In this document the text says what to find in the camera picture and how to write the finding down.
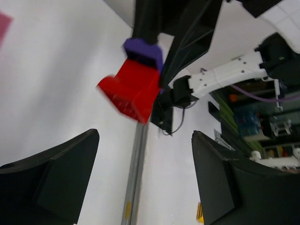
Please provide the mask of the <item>blue lego brick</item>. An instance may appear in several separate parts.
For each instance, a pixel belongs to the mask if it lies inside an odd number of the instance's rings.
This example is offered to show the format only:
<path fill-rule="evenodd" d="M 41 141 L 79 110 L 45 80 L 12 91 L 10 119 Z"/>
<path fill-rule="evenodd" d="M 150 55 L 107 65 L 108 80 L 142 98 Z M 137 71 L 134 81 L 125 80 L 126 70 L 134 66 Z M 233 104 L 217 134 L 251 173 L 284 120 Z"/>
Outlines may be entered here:
<path fill-rule="evenodd" d="M 128 38 L 123 44 L 128 59 L 157 69 L 163 68 L 162 50 L 157 44 L 150 45 L 140 38 Z"/>

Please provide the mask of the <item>red lego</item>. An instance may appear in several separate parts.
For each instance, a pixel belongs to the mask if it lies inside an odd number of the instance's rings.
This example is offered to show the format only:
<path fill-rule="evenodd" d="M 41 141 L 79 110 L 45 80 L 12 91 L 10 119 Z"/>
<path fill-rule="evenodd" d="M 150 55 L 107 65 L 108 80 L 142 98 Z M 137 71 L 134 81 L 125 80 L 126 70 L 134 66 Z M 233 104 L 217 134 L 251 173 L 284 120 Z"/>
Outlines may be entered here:
<path fill-rule="evenodd" d="M 118 111 L 146 124 L 160 91 L 159 71 L 127 59 L 116 75 L 104 77 L 97 85 Z"/>

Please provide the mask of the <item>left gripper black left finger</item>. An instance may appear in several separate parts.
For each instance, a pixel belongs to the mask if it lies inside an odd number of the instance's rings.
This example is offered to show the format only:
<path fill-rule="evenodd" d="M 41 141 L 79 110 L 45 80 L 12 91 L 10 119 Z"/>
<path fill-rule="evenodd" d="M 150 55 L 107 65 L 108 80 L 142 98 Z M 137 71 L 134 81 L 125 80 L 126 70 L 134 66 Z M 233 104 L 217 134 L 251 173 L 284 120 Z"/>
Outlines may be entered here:
<path fill-rule="evenodd" d="M 89 129 L 0 168 L 2 225 L 76 225 L 99 144 Z"/>

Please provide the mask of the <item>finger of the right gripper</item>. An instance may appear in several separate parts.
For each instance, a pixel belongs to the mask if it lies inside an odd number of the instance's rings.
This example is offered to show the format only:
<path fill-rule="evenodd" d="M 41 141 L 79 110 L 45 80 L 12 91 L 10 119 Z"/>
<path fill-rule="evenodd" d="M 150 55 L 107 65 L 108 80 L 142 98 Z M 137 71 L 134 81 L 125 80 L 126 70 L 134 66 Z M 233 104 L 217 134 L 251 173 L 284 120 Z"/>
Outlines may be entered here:
<path fill-rule="evenodd" d="M 160 87 L 167 86 L 182 69 L 208 52 L 222 4 L 221 0 L 188 2 L 163 66 Z"/>
<path fill-rule="evenodd" d="M 187 0 L 136 0 L 132 38 L 153 45 L 160 33 L 175 36 Z"/>

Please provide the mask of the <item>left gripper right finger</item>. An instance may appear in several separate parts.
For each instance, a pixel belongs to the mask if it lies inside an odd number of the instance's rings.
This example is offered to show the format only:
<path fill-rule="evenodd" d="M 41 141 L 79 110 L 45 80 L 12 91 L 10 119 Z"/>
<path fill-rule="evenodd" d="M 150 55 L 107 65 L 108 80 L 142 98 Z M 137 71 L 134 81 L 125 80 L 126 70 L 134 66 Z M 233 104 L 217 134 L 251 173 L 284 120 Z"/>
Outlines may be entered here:
<path fill-rule="evenodd" d="M 299 174 L 254 162 L 200 131 L 192 152 L 206 225 L 299 224 Z"/>

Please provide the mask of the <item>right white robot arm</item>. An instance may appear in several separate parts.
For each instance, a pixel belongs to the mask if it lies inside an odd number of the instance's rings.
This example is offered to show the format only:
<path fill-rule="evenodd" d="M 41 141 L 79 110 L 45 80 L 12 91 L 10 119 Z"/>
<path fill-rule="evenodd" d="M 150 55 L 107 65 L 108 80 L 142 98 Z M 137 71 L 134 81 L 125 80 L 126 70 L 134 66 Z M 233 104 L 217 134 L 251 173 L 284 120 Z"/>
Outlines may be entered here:
<path fill-rule="evenodd" d="M 180 93 L 201 97 L 239 81 L 265 76 L 277 79 L 284 69 L 292 69 L 295 59 L 280 59 L 287 51 L 300 52 L 300 3 L 297 0 L 243 0 L 242 6 L 254 18 L 276 29 L 242 63 L 232 60 L 203 74 L 187 77 Z M 138 95 L 152 105 L 161 89 L 210 48 L 222 1 L 220 0 L 138 0 L 132 39 L 140 44 L 138 60 L 154 64 L 158 75 L 150 89 Z"/>

